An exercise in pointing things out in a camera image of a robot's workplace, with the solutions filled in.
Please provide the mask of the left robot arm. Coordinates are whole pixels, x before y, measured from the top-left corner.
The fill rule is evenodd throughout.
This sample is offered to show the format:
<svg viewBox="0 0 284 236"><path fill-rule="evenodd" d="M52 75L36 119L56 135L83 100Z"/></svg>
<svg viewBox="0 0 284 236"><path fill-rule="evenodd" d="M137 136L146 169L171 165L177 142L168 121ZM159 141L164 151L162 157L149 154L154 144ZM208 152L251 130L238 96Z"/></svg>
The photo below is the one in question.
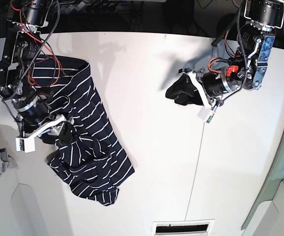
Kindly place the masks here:
<svg viewBox="0 0 284 236"><path fill-rule="evenodd" d="M261 87L275 41L284 23L284 0L244 0L236 16L212 46L224 41L228 58L215 56L207 68L179 70L165 97L178 105L216 109L242 89Z"/></svg>

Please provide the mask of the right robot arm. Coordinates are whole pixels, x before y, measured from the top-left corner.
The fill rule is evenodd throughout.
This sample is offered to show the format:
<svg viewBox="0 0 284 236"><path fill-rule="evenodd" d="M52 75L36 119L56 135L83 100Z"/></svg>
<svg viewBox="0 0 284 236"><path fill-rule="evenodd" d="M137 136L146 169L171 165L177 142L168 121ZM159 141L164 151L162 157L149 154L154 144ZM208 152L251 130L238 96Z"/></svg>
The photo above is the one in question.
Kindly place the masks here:
<svg viewBox="0 0 284 236"><path fill-rule="evenodd" d="M35 138L54 138L55 143L68 146L72 141L72 120L68 116L51 112L50 101L54 86L63 66L48 43L41 38L40 29L48 25L47 15L56 6L57 18L49 32L51 35L60 20L60 3L57 0L10 1L12 25L7 30L2 59L0 61L0 98L3 104L11 101L17 111L12 118L19 128L16 137L17 151L35 150ZM39 85L33 71L42 56L42 62L52 62L50 81Z"/></svg>

